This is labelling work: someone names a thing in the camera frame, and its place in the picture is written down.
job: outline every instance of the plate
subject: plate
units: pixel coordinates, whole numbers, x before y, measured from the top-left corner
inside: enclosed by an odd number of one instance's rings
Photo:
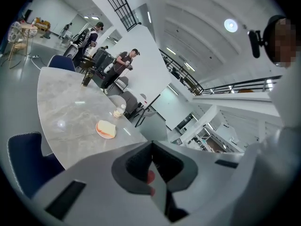
[[[103,137],[104,139],[114,139],[114,138],[115,138],[115,136],[116,136],[116,127],[115,127],[115,135],[114,135],[113,138],[111,138],[111,137],[109,137],[109,136],[106,136],[106,135],[104,135],[104,134],[98,132],[98,131],[97,131],[97,124],[98,124],[98,123],[96,123],[95,129],[96,129],[96,132],[97,132],[101,137]]]

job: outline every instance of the bread slice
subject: bread slice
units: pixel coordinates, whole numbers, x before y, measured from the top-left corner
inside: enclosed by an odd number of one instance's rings
[[[96,130],[109,138],[114,138],[116,135],[116,126],[108,121],[99,121],[96,125]]]

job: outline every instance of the black t-shirt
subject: black t-shirt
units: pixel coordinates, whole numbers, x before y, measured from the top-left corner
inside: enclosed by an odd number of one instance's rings
[[[128,52],[122,52],[121,54],[118,55],[118,57],[121,57],[121,60],[123,62],[129,61],[130,64],[132,63],[132,58],[130,58],[130,55],[128,54]],[[127,67],[125,65],[122,65],[118,62],[115,63],[113,69],[115,70],[115,72],[117,74],[121,74]]]

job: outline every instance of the person in black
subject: person in black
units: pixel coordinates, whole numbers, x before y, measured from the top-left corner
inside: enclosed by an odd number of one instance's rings
[[[95,47],[96,46],[96,40],[98,38],[98,34],[97,32],[103,30],[103,23],[102,22],[98,22],[93,28],[91,28],[91,34],[90,37],[88,39],[88,42],[86,44],[85,47],[83,48],[79,48],[79,51],[77,52],[76,56],[73,58],[73,64],[76,67],[79,66],[85,52],[86,49],[91,46],[91,47]]]
[[[65,34],[68,31],[70,26],[72,26],[72,23],[69,23],[69,24],[65,25],[65,27],[63,28],[63,31],[61,32],[60,36],[58,37],[59,39],[63,38],[65,36]]]
[[[132,70],[133,67],[131,63],[133,59],[140,55],[137,49],[133,49],[130,53],[122,52],[118,55],[116,59],[116,63],[111,68],[110,72],[107,74],[100,89],[107,95],[108,91],[107,88],[122,74],[125,69]]]

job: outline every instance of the glass railing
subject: glass railing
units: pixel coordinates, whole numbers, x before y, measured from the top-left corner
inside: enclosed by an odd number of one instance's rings
[[[274,85],[278,82],[280,78],[281,75],[251,81],[237,82],[228,85],[221,85],[205,89],[202,91],[201,95],[267,92],[273,89]]]
[[[201,95],[203,88],[200,84],[184,69],[166,53],[160,50],[169,72],[176,77],[192,94],[195,96]]]

